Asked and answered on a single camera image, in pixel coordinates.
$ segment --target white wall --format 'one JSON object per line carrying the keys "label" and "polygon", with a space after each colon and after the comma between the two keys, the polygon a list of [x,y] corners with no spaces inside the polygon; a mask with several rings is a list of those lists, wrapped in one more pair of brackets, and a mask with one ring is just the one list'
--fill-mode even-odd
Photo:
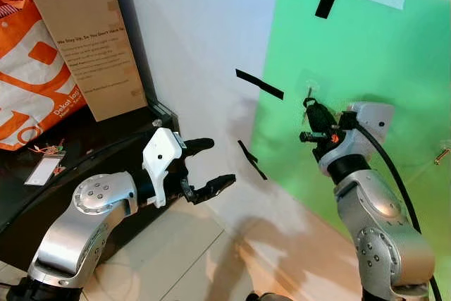
{"label": "white wall", "polygon": [[[120,1],[141,74],[150,78],[150,65],[159,101],[178,114],[183,137],[216,141],[188,161],[190,180],[201,187],[237,174],[209,203],[220,222],[248,239],[297,300],[359,300],[351,243],[263,181],[237,144],[250,144],[259,89],[237,79],[235,68],[262,75],[276,0]],[[323,189],[332,194],[332,185]]]}

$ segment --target cardboard box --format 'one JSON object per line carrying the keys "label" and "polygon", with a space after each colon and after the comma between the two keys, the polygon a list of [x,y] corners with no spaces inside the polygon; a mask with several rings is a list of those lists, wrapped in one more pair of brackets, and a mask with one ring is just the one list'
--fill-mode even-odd
{"label": "cardboard box", "polygon": [[118,0],[34,0],[97,121],[147,102]]}

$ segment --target tile floor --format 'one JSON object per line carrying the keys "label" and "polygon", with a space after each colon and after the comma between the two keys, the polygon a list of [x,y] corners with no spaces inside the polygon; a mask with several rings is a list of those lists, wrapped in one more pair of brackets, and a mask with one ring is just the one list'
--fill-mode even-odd
{"label": "tile floor", "polygon": [[[24,275],[0,262],[0,281],[18,283]],[[214,221],[208,207],[180,199],[97,267],[80,300],[244,301],[252,290],[288,295],[250,247]],[[0,300],[5,298],[0,288]]]}

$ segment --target red component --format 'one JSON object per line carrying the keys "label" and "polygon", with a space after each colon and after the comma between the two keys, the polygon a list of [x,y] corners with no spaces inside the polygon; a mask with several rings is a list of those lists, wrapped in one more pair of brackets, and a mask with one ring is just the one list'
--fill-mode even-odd
{"label": "red component", "polygon": [[334,143],[334,144],[336,144],[337,142],[339,142],[340,141],[340,138],[338,137],[338,135],[336,135],[336,134],[332,134],[332,142]]}

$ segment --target orange shopping bag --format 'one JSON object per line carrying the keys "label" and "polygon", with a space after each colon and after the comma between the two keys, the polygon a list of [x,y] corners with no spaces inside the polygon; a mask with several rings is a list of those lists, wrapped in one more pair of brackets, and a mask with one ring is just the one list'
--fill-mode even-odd
{"label": "orange shopping bag", "polygon": [[15,150],[86,102],[33,0],[1,5],[19,9],[0,18],[0,149]]}

